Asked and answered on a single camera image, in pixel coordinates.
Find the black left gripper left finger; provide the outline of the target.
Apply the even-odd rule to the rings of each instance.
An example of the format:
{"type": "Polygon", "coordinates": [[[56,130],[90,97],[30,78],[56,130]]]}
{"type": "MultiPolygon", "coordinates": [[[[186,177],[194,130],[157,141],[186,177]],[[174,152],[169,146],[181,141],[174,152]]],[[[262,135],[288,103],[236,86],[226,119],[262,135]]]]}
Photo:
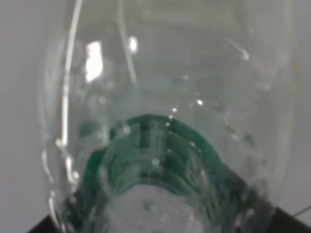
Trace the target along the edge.
{"type": "Polygon", "coordinates": [[[71,195],[59,200],[54,190],[48,196],[50,213],[31,228],[29,233],[78,233],[80,231],[80,207],[71,195]]]}

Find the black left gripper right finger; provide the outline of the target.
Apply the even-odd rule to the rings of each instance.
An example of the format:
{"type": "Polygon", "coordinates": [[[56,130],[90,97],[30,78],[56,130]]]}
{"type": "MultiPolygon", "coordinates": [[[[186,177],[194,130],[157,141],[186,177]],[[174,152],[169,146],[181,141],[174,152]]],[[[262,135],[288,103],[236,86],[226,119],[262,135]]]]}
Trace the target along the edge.
{"type": "Polygon", "coordinates": [[[228,170],[227,233],[309,233],[311,228],[275,207],[234,171],[228,170]]]}

